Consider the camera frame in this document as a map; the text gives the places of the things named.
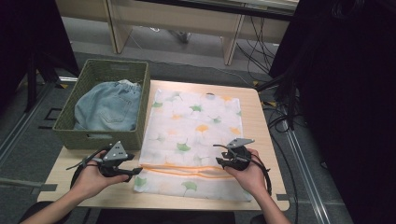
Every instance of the hand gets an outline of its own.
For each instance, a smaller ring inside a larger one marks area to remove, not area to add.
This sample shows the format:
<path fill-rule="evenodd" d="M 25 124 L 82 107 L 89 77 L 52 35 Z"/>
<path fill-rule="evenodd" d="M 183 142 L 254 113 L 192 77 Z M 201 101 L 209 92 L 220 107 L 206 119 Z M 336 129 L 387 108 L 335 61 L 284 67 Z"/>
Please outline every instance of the hand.
<path fill-rule="evenodd" d="M 248 148 L 247 150 L 251 154 L 259 157 L 259 152 L 257 150 L 251 148 Z M 251 158 L 254 161 L 260 163 L 255 156 L 252 156 Z M 226 166 L 224 170 L 228 174 L 233 175 L 238 183 L 241 185 L 241 187 L 244 190 L 248 191 L 250 194 L 252 194 L 253 197 L 257 194 L 266 192 L 265 177 L 262 173 L 262 169 L 253 162 L 250 162 L 248 167 L 243 171 L 235 170 L 234 168 L 229 166 Z"/>
<path fill-rule="evenodd" d="M 100 158 L 101 155 L 106 154 L 106 151 L 101 151 L 95 157 Z M 106 187 L 118 184 L 129 178 L 128 175 L 116 175 L 113 177 L 105 177 L 100 172 L 96 161 L 89 161 L 79 174 L 75 184 L 70 191 L 75 192 L 82 200 L 89 199 L 100 193 Z"/>

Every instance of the person's left hand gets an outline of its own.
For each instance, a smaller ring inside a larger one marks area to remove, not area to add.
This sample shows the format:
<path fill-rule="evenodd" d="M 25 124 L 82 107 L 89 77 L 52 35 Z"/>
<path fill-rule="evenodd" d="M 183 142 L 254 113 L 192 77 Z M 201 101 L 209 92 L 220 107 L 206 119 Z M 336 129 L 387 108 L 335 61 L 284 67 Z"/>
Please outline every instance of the person's left hand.
<path fill-rule="evenodd" d="M 106 154 L 105 150 L 101 151 L 95 157 L 100 158 L 103 154 Z M 75 184 L 70 189 L 70 191 L 80 195 L 83 200 L 97 195 L 110 185 L 121 183 L 129 178 L 128 175 L 105 177 L 96 166 L 96 161 L 89 161 L 87 164 L 89 165 L 81 171 Z"/>

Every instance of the forearm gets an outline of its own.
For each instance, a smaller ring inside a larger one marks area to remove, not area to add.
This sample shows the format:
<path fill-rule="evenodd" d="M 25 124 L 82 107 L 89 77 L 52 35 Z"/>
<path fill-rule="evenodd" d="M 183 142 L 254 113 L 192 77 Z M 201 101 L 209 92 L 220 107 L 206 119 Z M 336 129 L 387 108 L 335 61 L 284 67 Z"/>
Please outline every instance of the forearm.
<path fill-rule="evenodd" d="M 84 201 L 83 198 L 77 192 L 69 191 L 62 198 L 27 218 L 22 223 L 54 223 L 66 216 L 82 201 Z"/>
<path fill-rule="evenodd" d="M 262 209 L 262 214 L 267 224 L 290 223 L 266 191 L 254 194 L 253 197 Z"/>

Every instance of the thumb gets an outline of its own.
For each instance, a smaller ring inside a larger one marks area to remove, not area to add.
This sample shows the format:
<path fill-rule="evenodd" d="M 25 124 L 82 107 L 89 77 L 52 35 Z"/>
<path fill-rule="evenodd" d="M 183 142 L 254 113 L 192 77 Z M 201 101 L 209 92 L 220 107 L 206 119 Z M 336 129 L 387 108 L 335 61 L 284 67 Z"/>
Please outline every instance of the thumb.
<path fill-rule="evenodd" d="M 228 174 L 233 175 L 233 176 L 236 176 L 236 174 L 238 173 L 237 170 L 235 170 L 233 167 L 230 167 L 230 166 L 224 167 L 224 170 L 225 170 Z"/>
<path fill-rule="evenodd" d="M 107 177 L 107 184 L 110 185 L 114 185 L 114 184 L 118 184 L 121 183 L 125 180 L 127 180 L 129 178 L 128 175 L 116 175 L 113 177 Z"/>

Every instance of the finger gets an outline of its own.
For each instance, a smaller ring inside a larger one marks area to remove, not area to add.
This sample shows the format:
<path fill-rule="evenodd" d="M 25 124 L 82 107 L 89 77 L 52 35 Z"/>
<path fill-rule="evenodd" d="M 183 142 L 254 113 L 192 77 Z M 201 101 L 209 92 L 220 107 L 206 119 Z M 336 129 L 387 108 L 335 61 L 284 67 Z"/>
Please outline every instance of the finger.
<path fill-rule="evenodd" d="M 229 166 L 224 167 L 224 170 L 225 170 L 225 172 L 227 172 L 228 174 L 233 175 L 233 176 L 236 176 L 238 173 L 237 170 L 235 170 L 233 167 L 229 167 Z"/>
<path fill-rule="evenodd" d="M 98 154 L 95 155 L 95 158 L 101 158 L 101 157 L 104 156 L 106 153 L 107 153 L 106 150 L 102 150 L 102 151 L 100 151 Z M 87 162 L 87 164 L 96 165 L 97 162 L 96 162 L 96 161 L 90 160 L 90 161 Z"/>
<path fill-rule="evenodd" d="M 113 184 L 118 184 L 118 183 L 124 182 L 128 178 L 129 178 L 128 175 L 116 175 L 113 177 L 107 177 L 106 181 L 107 181 L 108 185 L 113 185 Z"/>
<path fill-rule="evenodd" d="M 98 154 L 96 154 L 96 158 L 101 158 L 103 155 L 105 155 L 107 153 L 107 151 L 106 150 L 102 150 L 102 151 L 100 151 Z"/>
<path fill-rule="evenodd" d="M 259 156 L 259 152 L 256 149 L 247 148 L 247 151 L 249 151 L 253 155 Z"/>

